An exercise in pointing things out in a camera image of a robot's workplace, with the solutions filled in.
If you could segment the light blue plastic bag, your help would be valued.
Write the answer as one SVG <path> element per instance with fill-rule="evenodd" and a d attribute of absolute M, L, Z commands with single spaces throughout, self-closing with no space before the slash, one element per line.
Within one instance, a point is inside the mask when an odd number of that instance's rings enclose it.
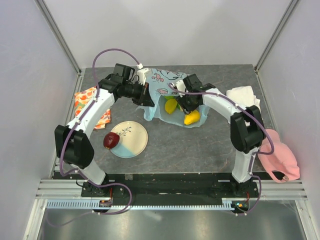
<path fill-rule="evenodd" d="M 185 128 L 200 127 L 205 123 L 208 117 L 209 108 L 201 105 L 197 109 L 201 115 L 198 122 L 191 125 L 184 124 L 185 113 L 182 109 L 175 109 L 172 114 L 168 114 L 165 111 L 166 99 L 164 96 L 174 96 L 177 98 L 179 95 L 177 92 L 172 91 L 169 88 L 169 83 L 175 84 L 178 80 L 183 80 L 188 75 L 184 72 L 174 72 L 169 70 L 163 70 L 158 68 L 150 68 L 152 73 L 147 76 L 146 82 L 149 84 L 149 93 L 153 100 L 154 107 L 140 106 L 140 109 L 144 110 L 144 119 L 151 121 L 155 118 L 160 119 L 163 122 L 177 125 Z"/>

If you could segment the red fake apple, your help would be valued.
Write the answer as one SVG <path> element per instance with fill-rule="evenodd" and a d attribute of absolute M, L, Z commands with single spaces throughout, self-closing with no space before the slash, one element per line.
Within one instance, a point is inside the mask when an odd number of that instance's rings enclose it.
<path fill-rule="evenodd" d="M 120 136 L 115 132 L 109 132 L 103 139 L 103 146 L 107 149 L 113 149 L 120 141 Z"/>

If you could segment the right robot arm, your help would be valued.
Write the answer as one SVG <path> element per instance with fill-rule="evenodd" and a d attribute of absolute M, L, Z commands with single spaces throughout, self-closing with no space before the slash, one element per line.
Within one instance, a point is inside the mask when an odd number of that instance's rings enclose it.
<path fill-rule="evenodd" d="M 247 191 L 246 183 L 252 178 L 252 165 L 266 130 L 261 112 L 255 105 L 244 106 L 221 93 L 211 83 L 203 84 L 196 74 L 191 74 L 168 86 L 179 94 L 178 103 L 186 113 L 196 107 L 205 106 L 223 116 L 230 125 L 230 141 L 236 149 L 234 167 L 231 172 L 233 181 L 229 191 L 235 197 Z"/>

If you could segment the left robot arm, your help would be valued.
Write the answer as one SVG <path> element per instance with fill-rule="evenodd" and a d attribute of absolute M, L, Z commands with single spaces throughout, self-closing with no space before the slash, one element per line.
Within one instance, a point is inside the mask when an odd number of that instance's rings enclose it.
<path fill-rule="evenodd" d="M 97 84 L 95 95 L 77 117 L 67 125 L 58 125 L 54 130 L 55 148 L 60 165 L 68 163 L 92 183 L 92 191 L 99 197 L 110 191 L 106 173 L 94 160 L 94 149 L 90 136 L 102 115 L 119 98 L 132 99 L 138 106 L 153 107 L 149 94 L 147 76 L 150 68 L 138 71 L 130 66 L 116 64 L 113 73 Z"/>

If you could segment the yellow fake lemon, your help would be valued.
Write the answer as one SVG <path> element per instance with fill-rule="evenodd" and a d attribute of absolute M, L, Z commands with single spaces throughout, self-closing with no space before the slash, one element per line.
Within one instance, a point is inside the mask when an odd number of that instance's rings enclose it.
<path fill-rule="evenodd" d="M 194 110 L 184 116 L 183 123 L 187 126 L 198 122 L 201 119 L 201 114 L 198 110 Z"/>

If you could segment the yellow fake mango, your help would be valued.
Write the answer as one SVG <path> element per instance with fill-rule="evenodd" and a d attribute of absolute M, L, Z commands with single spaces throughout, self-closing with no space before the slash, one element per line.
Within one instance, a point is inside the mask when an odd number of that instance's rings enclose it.
<path fill-rule="evenodd" d="M 168 114 L 172 114 L 177 108 L 178 102 L 176 99 L 168 99 L 164 105 L 164 109 Z"/>

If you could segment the cream and blue plate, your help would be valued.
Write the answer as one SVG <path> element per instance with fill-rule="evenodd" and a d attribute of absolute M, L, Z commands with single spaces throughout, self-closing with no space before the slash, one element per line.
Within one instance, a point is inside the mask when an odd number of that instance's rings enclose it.
<path fill-rule="evenodd" d="M 133 158 L 142 153 L 148 144 L 147 130 L 135 121 L 121 122 L 111 132 L 119 135 L 119 142 L 110 151 L 120 158 Z"/>

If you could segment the white folded cloth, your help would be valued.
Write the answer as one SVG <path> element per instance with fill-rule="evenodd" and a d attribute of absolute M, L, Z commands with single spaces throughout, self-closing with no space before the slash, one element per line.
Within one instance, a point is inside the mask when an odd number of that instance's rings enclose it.
<path fill-rule="evenodd" d="M 235 103 L 245 107 L 256 106 L 260 111 L 260 99 L 256 97 L 251 86 L 240 86 L 226 91 L 226 96 Z"/>

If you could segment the floral orange napkin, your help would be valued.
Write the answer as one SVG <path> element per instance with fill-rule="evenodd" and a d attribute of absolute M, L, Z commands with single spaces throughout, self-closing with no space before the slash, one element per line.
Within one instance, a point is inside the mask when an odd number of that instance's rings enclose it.
<path fill-rule="evenodd" d="M 96 95 L 96 87 L 88 88 L 81 92 L 76 92 L 74 94 L 74 116 L 77 117 L 83 108 L 88 104 L 92 97 Z M 97 124 L 95 125 L 95 130 L 105 129 L 106 125 L 112 121 L 111 110 L 108 108 L 105 113 L 101 116 Z"/>

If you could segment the pink cap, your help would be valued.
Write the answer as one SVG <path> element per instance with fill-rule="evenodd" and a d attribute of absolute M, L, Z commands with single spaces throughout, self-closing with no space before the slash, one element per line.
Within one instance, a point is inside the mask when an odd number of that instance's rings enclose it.
<path fill-rule="evenodd" d="M 274 151 L 266 155 L 259 153 L 258 158 L 269 176 L 276 183 L 285 183 L 300 178 L 300 168 L 290 148 L 281 142 L 279 134 L 273 129 L 266 129 L 270 136 Z"/>

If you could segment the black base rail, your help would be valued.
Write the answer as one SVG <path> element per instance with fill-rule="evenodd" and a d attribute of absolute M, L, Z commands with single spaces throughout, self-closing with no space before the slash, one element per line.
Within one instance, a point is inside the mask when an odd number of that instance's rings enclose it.
<path fill-rule="evenodd" d="M 89 181 L 82 187 L 84 196 L 116 196 L 120 188 L 127 186 L 133 196 L 184 194 L 221 198 L 255 198 L 259 187 L 252 179 L 238 183 L 231 173 L 143 173 L 111 174 L 95 185 Z"/>

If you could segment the left aluminium frame post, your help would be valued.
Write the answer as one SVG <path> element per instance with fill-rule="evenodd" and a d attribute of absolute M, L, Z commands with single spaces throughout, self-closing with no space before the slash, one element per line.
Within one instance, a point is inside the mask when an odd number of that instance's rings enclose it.
<path fill-rule="evenodd" d="M 38 6 L 42 16 L 46 20 L 48 26 L 50 27 L 53 35 L 55 36 L 57 42 L 59 43 L 61 49 L 63 50 L 65 56 L 67 57 L 68 61 L 70 62 L 72 68 L 75 70 L 75 72 L 80 75 L 82 73 L 82 70 L 77 63 L 70 47 L 68 46 L 58 24 L 56 23 L 54 16 L 52 15 L 49 7 L 47 6 L 46 2 L 44 0 L 35 0 L 34 1 L 36 5 Z"/>

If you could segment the aluminium frame post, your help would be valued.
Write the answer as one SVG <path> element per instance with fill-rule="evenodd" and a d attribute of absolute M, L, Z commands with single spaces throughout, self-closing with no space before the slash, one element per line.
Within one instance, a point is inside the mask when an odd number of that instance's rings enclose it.
<path fill-rule="evenodd" d="M 36 5 L 38 6 L 42 16 L 46 20 L 48 26 L 50 27 L 53 35 L 55 36 L 57 42 L 59 43 L 61 49 L 63 50 L 65 56 L 67 57 L 68 61 L 70 62 L 72 68 L 75 70 L 75 72 L 80 75 L 82 73 L 82 70 L 77 63 L 70 47 L 68 46 L 58 24 L 56 23 L 54 16 L 52 15 L 49 7 L 47 6 L 46 2 L 44 0 L 35 0 L 34 1 Z"/>
<path fill-rule="evenodd" d="M 295 11 L 299 3 L 300 0 L 291 0 L 289 2 L 276 28 L 274 29 L 269 41 L 267 42 L 267 45 L 265 46 L 261 56 L 259 57 L 256 65 L 254 66 L 254 71 L 256 74 L 258 74 L 259 70 L 263 66 L 264 62 L 266 61 L 267 57 L 272 51 L 274 45 L 276 44 L 278 38 L 280 37 L 282 31 L 284 30 L 286 24 L 288 23 L 289 19 L 291 18 L 293 12 Z"/>

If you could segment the right aluminium frame post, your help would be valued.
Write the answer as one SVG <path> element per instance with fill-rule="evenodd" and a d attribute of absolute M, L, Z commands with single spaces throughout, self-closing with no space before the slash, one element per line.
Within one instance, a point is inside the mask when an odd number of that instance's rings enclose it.
<path fill-rule="evenodd" d="M 258 74 L 259 70 L 263 66 L 264 62 L 266 61 L 267 57 L 272 51 L 274 45 L 276 44 L 278 38 L 280 37 L 282 31 L 284 30 L 286 24 L 288 23 L 289 19 L 291 18 L 293 12 L 295 11 L 299 3 L 300 0 L 291 0 L 289 2 L 276 28 L 274 29 L 269 41 L 267 42 L 267 45 L 265 46 L 261 56 L 259 57 L 256 65 L 254 66 L 254 71 L 256 74 Z"/>

